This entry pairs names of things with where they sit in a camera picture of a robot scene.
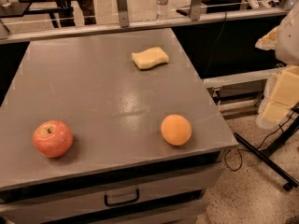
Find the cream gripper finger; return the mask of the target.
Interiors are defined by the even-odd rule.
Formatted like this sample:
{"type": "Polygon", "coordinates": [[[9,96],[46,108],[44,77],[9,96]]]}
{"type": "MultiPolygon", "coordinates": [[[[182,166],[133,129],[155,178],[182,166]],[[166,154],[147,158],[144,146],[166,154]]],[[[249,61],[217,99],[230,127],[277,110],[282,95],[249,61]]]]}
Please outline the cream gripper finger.
{"type": "Polygon", "coordinates": [[[255,44],[257,49],[271,50],[275,49],[278,28],[273,28],[269,33],[259,38],[255,44]]]}
{"type": "Polygon", "coordinates": [[[280,124],[299,103],[299,67],[287,66],[266,82],[256,124],[271,129],[280,124]]]}

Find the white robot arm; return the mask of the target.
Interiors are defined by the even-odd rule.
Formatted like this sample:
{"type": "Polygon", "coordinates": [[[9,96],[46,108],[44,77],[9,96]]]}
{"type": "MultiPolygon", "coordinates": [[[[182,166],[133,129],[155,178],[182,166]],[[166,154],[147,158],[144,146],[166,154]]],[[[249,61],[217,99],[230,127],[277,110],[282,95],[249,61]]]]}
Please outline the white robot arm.
{"type": "Polygon", "coordinates": [[[255,47],[272,49],[286,67],[271,74],[263,92],[256,124],[270,129],[279,124],[299,103],[299,3],[296,3],[279,26],[259,38],[255,47]]]}

